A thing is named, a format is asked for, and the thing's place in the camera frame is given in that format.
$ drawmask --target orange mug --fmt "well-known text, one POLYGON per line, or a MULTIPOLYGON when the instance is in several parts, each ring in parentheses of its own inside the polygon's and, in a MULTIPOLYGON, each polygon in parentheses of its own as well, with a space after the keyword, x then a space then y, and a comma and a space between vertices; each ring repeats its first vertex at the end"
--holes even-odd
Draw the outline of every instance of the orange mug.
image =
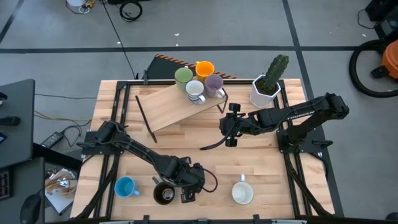
POLYGON ((195 71, 197 73, 198 80, 204 83, 206 78, 214 73, 214 65, 207 61, 197 62, 195 71))

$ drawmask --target caution tape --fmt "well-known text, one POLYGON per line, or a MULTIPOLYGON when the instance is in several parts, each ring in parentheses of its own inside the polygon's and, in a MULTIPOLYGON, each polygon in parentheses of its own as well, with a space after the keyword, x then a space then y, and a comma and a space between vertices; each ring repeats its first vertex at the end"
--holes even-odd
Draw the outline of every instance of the caution tape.
MULTIPOLYGON (((165 60, 169 60, 169 61, 174 62, 174 63, 179 63, 181 65, 188 66, 188 67, 191 67, 191 68, 194 68, 196 66, 193 63, 189 63, 189 62, 186 62, 186 61, 183 61, 183 60, 179 60, 179 59, 176 59, 176 58, 168 57, 168 56, 162 55, 162 54, 157 54, 157 55, 155 55, 155 57, 162 58, 162 59, 165 59, 165 60)), ((225 74, 223 72, 214 72, 214 74, 219 75, 222 78, 230 78, 230 79, 236 78, 236 77, 234 77, 232 75, 227 75, 227 74, 225 74)))

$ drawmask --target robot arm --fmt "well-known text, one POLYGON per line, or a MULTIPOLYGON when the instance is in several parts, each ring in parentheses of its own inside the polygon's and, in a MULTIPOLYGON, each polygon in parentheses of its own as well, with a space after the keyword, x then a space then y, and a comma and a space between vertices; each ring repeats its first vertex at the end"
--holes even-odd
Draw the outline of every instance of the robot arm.
POLYGON ((307 133, 318 127, 325 121, 331 119, 343 119, 349 112, 340 96, 334 93, 327 93, 313 100, 300 103, 294 106, 278 109, 269 108, 248 113, 247 118, 243 118, 244 113, 238 113, 240 105, 229 104, 226 116, 220 119, 220 130, 224 139, 212 146, 203 147, 202 150, 212 149, 226 142, 226 146, 235 147, 237 139, 242 134, 258 135, 275 131, 283 122, 311 115, 302 124, 292 126, 287 129, 288 141, 292 144, 305 139, 307 133))
POLYGON ((119 123, 105 121, 97 132, 96 143, 122 148, 152 164, 163 181, 182 188, 182 203, 195 201, 195 194, 203 189, 205 174, 199 163, 190 167, 190 157, 160 155, 130 138, 119 123))

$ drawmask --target white hexagonal pot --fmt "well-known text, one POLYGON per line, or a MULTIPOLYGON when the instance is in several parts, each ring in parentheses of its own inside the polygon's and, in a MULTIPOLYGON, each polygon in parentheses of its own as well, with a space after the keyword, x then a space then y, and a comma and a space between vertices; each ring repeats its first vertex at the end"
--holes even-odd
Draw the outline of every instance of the white hexagonal pot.
POLYGON ((280 92, 280 86, 277 83, 277 91, 272 95, 265 95, 262 93, 259 93, 256 87, 256 82, 258 79, 264 77, 265 75, 260 75, 257 77, 252 83, 251 83, 251 92, 250 92, 250 102, 256 107, 256 108, 263 108, 267 106, 268 104, 272 103, 272 100, 278 95, 280 92))

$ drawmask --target cactus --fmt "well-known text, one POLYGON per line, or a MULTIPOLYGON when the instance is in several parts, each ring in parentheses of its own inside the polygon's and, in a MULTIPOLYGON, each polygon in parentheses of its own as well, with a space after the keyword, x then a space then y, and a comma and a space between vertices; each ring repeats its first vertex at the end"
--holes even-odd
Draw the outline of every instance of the cactus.
POLYGON ((284 73, 288 63, 289 56, 276 56, 269 66, 266 76, 257 81, 256 86, 258 91, 263 94, 273 95, 275 93, 275 85, 284 73))

